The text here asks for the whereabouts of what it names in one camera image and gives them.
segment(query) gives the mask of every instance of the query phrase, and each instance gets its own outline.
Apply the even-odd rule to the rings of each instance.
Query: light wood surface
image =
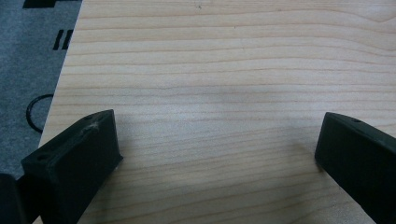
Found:
[[[396,2],[84,0],[41,144],[113,108],[80,223],[373,223],[315,165],[326,111],[396,136]]]

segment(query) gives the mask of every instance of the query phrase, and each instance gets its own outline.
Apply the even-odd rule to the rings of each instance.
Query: small hole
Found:
[[[361,122],[361,120],[359,120],[359,119],[352,119],[352,121],[355,122],[355,123],[360,123]]]
[[[49,155],[44,154],[44,155],[38,156],[38,157],[37,157],[37,160],[38,160],[38,161],[44,161],[44,160],[46,160],[46,159],[48,159],[48,158],[49,158]]]

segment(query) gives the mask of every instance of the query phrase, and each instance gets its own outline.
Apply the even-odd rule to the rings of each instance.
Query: wooden table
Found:
[[[41,145],[113,108],[80,223],[373,223],[315,165],[326,111],[396,135],[393,0],[84,0]]]

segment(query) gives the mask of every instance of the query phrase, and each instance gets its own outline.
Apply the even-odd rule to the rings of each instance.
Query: gray carpet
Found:
[[[25,110],[37,96],[54,93],[66,49],[67,30],[75,27],[80,1],[60,1],[53,8],[23,9],[24,1],[0,0],[0,173],[23,174],[21,159],[37,149],[40,133],[29,127]],[[58,50],[54,43],[64,30]],[[44,126],[51,99],[32,111]]]

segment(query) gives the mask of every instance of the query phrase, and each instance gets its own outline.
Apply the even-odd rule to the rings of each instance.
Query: wood grain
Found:
[[[326,111],[396,135],[396,3],[84,0],[41,144],[116,113],[80,223],[373,223],[315,165]]]

